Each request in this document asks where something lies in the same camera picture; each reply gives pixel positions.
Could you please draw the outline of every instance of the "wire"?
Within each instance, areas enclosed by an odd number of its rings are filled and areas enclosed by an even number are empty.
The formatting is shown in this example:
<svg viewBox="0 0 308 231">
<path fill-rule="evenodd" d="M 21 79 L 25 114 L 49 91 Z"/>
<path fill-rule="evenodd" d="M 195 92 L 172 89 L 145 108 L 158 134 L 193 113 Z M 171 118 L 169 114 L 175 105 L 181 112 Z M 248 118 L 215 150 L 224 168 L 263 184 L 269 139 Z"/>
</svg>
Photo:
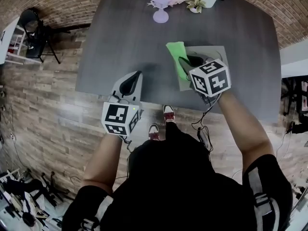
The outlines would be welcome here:
<svg viewBox="0 0 308 231">
<path fill-rule="evenodd" d="M 290 139 L 289 139 L 289 143 L 288 143 L 288 148 L 287 148 L 287 151 L 285 152 L 284 156 L 283 156 L 283 157 L 279 160 L 279 162 L 278 162 L 278 163 L 280 163 L 280 162 L 284 159 L 284 157 L 288 154 L 288 152 L 289 152 L 289 147 L 290 147 L 291 136 L 292 136 L 292 134 L 290 134 Z"/>
<path fill-rule="evenodd" d="M 241 172 L 241 171 L 243 171 L 243 170 L 242 170 L 242 169 L 240 169 L 240 170 L 236 171 L 236 172 L 233 174 L 233 176 L 232 176 L 232 178 L 231 178 L 231 179 L 233 179 L 233 178 L 234 178 L 234 176 L 235 176 L 237 173 Z"/>
<path fill-rule="evenodd" d="M 207 135 L 207 140 L 210 143 L 210 149 L 208 151 L 211 153 L 214 150 L 214 148 L 213 148 L 213 145 L 212 145 L 212 142 L 211 142 L 211 139 L 210 139 L 210 133 L 209 133 L 207 126 L 204 126 L 204 128 L 205 128 L 205 133 Z"/>
<path fill-rule="evenodd" d="M 6 119 L 5 116 L 4 116 L 4 112 L 1 112 L 2 114 L 2 117 L 4 118 L 4 123 L 6 125 L 9 124 L 9 122 L 11 123 L 11 127 L 12 127 L 12 134 L 15 136 L 14 132 L 15 132 L 15 129 L 14 129 L 14 113 L 13 113 L 13 106 L 11 105 L 10 108 L 8 109 L 8 113 L 10 115 L 10 112 L 12 113 L 12 121 L 10 121 L 9 119 Z M 19 160 L 19 162 L 21 163 L 21 165 L 23 167 L 26 167 L 24 165 L 24 163 L 22 162 L 22 160 L 20 159 L 19 157 L 19 154 L 18 154 L 18 150 L 17 150 L 17 147 L 16 147 L 16 142 L 13 140 L 13 145 L 14 145 L 14 148 L 15 148 L 15 151 L 16 151 L 16 155 L 17 155 L 17 158 Z"/>
<path fill-rule="evenodd" d="M 18 155 L 18 151 L 17 151 L 17 148 L 16 148 L 16 145 L 15 145 L 15 142 L 14 142 L 14 141 L 13 141 L 13 144 L 14 144 L 14 147 L 15 147 L 15 150 L 16 150 L 16 155 L 17 155 L 17 157 L 18 157 L 19 162 L 21 163 L 21 165 L 22 165 L 23 167 L 26 167 L 26 166 L 23 164 L 23 162 L 20 160 L 20 157 L 19 157 L 19 155 Z"/>
<path fill-rule="evenodd" d="M 74 183 L 73 183 L 73 181 L 72 181 L 72 178 L 76 178 L 76 179 L 78 179 L 78 180 L 80 180 L 81 181 L 81 179 L 79 178 L 79 177 L 77 177 L 77 176 L 71 176 L 70 177 L 70 180 L 71 180 L 71 182 L 72 182 L 72 184 L 74 185 L 74 186 L 76 186 Z"/>
<path fill-rule="evenodd" d="M 130 140 L 130 141 L 127 141 L 126 139 L 127 139 L 127 136 L 124 138 L 124 136 L 119 136 L 120 137 L 120 139 L 121 140 L 123 140 L 123 142 L 125 143 L 125 144 L 127 144 L 127 147 L 126 147 L 126 149 L 131 153 L 132 151 L 129 149 L 129 146 L 130 146 L 130 144 L 132 143 L 132 140 Z"/>
<path fill-rule="evenodd" d="M 192 123 L 192 128 L 194 129 L 194 130 L 196 130 L 196 131 L 198 131 L 198 129 L 196 129 L 195 127 L 194 127 L 194 125 L 196 125 L 196 124 L 198 124 L 198 123 L 201 123 L 201 130 L 203 130 L 204 129 L 204 126 L 203 126 L 203 119 L 204 119 L 204 117 L 205 117 L 205 115 L 208 113 L 208 112 L 210 112 L 210 110 L 213 108 L 213 106 L 217 103 L 217 101 L 218 101 L 218 99 L 221 97 L 221 94 L 219 94 L 218 95 L 218 97 L 215 99 L 215 101 L 213 102 L 213 104 L 207 109 L 207 111 L 205 111 L 204 113 L 203 113 L 203 115 L 202 115 L 202 117 L 201 117 L 201 119 L 199 120 L 199 121 L 197 121 L 197 122 L 195 122 L 195 123 Z"/>
<path fill-rule="evenodd" d="M 119 97 L 118 97 L 118 96 L 116 96 L 116 95 L 108 95 L 107 100 L 109 101 L 109 99 L 110 99 L 112 96 L 114 96 L 114 97 L 118 98 L 118 102 L 117 102 L 117 103 L 120 103 L 122 100 L 124 100 L 124 101 L 126 101 L 126 102 L 127 102 L 127 104 L 130 104 L 130 102 L 129 102 L 127 99 L 124 99 L 124 98 L 119 98 Z"/>
<path fill-rule="evenodd" d="M 284 140 L 284 137 L 287 135 L 287 133 L 284 134 L 283 138 L 282 138 L 282 142 L 281 142 L 281 146 L 278 147 L 277 151 L 276 151 L 276 158 L 277 158 L 277 155 L 278 155 L 278 151 L 279 149 L 282 147 L 283 145 L 283 140 Z"/>
</svg>

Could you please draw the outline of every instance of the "black shirt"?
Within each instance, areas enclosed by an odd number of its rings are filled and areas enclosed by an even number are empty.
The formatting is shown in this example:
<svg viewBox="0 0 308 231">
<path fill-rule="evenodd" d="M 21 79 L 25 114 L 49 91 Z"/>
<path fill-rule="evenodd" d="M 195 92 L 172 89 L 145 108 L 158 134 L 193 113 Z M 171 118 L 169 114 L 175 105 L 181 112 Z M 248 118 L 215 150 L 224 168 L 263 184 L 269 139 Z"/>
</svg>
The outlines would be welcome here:
<svg viewBox="0 0 308 231">
<path fill-rule="evenodd" d="M 256 230 L 256 200 L 248 174 L 255 168 L 263 192 L 279 206 L 279 230 L 287 227 L 292 189 L 276 158 L 264 155 L 243 176 L 243 185 L 215 173 L 199 144 L 148 141 L 129 160 L 129 178 L 113 193 L 101 230 L 120 228 L 190 228 Z M 84 218 L 96 215 L 107 193 L 95 186 L 79 190 L 63 219 L 63 230 L 78 230 Z M 272 215 L 264 219 L 271 230 Z"/>
</svg>

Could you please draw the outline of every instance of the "chair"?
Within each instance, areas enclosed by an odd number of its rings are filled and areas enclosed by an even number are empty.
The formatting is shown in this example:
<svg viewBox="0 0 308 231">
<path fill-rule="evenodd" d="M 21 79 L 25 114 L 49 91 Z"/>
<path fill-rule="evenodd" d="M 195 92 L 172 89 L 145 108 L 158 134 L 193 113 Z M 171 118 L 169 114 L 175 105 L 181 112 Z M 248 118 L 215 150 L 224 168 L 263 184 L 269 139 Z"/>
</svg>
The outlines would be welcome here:
<svg viewBox="0 0 308 231">
<path fill-rule="evenodd" d="M 308 76 L 283 78 L 282 81 L 286 85 L 288 91 L 281 96 L 281 100 L 289 97 L 288 109 L 283 115 L 286 116 L 289 114 L 292 102 L 296 102 L 296 112 L 299 115 L 308 114 Z"/>
<path fill-rule="evenodd" d="M 29 32 L 26 29 L 26 26 L 29 24 L 37 22 L 37 27 L 34 32 Z M 21 26 L 27 35 L 26 45 L 28 46 L 26 57 L 27 58 L 39 58 L 43 62 L 42 55 L 53 55 L 60 64 L 59 59 L 57 58 L 51 43 L 50 38 L 53 34 L 53 30 L 50 26 L 44 26 L 43 21 L 39 19 L 38 11 L 35 8 L 27 9 L 22 12 L 18 25 Z M 43 54 L 46 43 L 48 43 L 52 54 Z"/>
<path fill-rule="evenodd" d="M 9 50 L 17 50 L 17 55 L 20 54 L 21 48 L 22 46 L 25 46 L 24 40 L 25 40 L 25 36 L 26 36 L 26 32 L 23 30 L 23 28 L 17 27 L 17 29 L 22 30 L 22 34 L 16 34 L 14 33 L 11 39 L 11 45 L 9 46 Z"/>
<path fill-rule="evenodd" d="M 34 200 L 37 200 L 38 197 L 43 194 L 45 197 L 48 196 L 48 201 L 54 206 L 56 207 L 56 201 L 53 199 L 53 197 L 51 197 L 51 194 L 53 194 L 54 196 L 56 196 L 61 202 L 63 202 L 63 199 L 59 196 L 59 193 L 63 194 L 64 196 L 66 196 L 70 191 L 68 189 L 66 189 L 65 191 L 61 191 L 55 188 L 54 186 L 54 181 L 53 181 L 53 176 L 54 176 L 54 172 L 51 172 L 50 175 L 50 183 L 45 179 L 45 173 L 41 174 L 41 177 L 43 179 L 43 181 L 46 184 L 46 187 L 39 191 L 34 197 Z"/>
</svg>

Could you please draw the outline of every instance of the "brick wall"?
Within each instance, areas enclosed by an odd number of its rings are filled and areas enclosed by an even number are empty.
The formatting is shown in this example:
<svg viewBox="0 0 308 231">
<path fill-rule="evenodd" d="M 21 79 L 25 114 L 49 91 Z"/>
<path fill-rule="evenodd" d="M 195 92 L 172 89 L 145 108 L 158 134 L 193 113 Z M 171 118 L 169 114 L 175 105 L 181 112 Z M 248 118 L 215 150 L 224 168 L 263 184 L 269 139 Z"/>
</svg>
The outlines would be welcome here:
<svg viewBox="0 0 308 231">
<path fill-rule="evenodd" d="M 308 0 L 246 0 L 274 19 L 279 46 L 285 48 L 308 35 Z"/>
<path fill-rule="evenodd" d="M 90 23 L 100 0 L 0 0 L 0 29 L 23 10 L 41 9 L 41 18 L 54 28 Z M 271 15 L 281 48 L 308 35 L 308 0 L 247 0 Z"/>
<path fill-rule="evenodd" d="M 90 23 L 100 0 L 0 0 L 0 29 L 27 8 L 36 7 L 51 27 Z"/>
</svg>

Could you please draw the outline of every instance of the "green cloth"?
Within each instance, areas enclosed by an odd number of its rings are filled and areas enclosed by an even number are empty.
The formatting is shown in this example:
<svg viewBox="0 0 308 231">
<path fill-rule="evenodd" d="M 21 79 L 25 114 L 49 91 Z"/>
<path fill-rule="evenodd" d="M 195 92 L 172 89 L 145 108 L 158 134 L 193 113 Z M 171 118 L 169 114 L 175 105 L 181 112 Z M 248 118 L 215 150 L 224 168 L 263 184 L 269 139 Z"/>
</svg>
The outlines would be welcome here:
<svg viewBox="0 0 308 231">
<path fill-rule="evenodd" d="M 166 46 L 174 59 L 179 77 L 183 80 L 189 81 L 187 79 L 187 74 L 184 72 L 182 66 L 179 63 L 179 57 L 183 57 L 188 60 L 184 42 L 168 43 Z"/>
</svg>

